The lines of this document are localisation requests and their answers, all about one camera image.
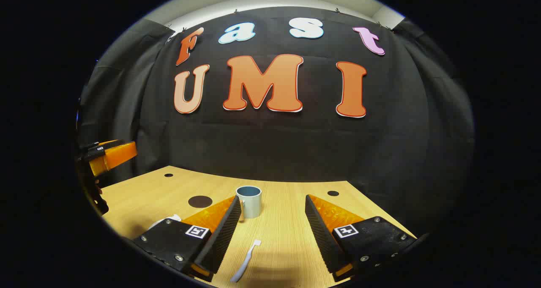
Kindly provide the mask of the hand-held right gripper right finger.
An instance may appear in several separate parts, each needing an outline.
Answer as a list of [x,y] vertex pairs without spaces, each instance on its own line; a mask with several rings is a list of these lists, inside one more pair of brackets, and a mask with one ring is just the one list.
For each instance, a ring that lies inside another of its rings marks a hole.
[[318,196],[305,197],[305,214],[317,247],[334,282],[372,276],[421,245],[429,234],[416,237],[386,211],[364,197],[372,209],[360,216]]

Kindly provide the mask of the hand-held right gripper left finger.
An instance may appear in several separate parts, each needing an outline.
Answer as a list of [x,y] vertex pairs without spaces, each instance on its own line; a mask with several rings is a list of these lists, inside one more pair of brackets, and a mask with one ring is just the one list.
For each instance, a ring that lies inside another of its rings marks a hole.
[[241,217],[238,196],[181,221],[167,217],[133,238],[137,249],[186,276],[211,282]]

